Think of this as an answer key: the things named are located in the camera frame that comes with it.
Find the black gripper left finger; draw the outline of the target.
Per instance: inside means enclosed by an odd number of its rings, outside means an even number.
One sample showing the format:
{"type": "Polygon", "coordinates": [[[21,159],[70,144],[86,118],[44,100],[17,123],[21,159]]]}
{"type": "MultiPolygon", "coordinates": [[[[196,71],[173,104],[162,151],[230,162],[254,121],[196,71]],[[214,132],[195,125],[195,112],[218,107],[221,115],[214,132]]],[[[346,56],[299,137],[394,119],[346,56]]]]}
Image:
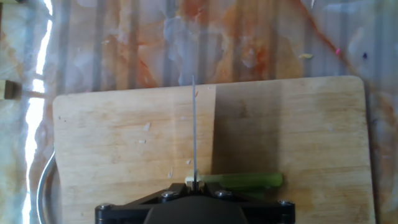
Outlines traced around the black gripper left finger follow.
{"type": "Polygon", "coordinates": [[[155,205],[167,203],[192,194],[192,188],[183,183],[172,184],[125,205],[102,203],[95,208],[95,224],[117,224],[132,220],[133,223],[144,223],[149,211],[155,205]]]}

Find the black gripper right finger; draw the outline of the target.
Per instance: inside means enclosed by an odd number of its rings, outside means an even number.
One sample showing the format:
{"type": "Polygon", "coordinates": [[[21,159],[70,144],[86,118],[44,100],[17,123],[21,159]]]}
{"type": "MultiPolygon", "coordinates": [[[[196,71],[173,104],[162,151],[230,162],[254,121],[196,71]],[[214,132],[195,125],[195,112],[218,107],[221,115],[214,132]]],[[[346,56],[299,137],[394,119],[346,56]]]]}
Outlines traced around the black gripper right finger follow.
{"type": "Polygon", "coordinates": [[[264,202],[210,182],[198,188],[208,200],[200,214],[212,223],[295,223],[295,204],[278,200],[264,202]]]}

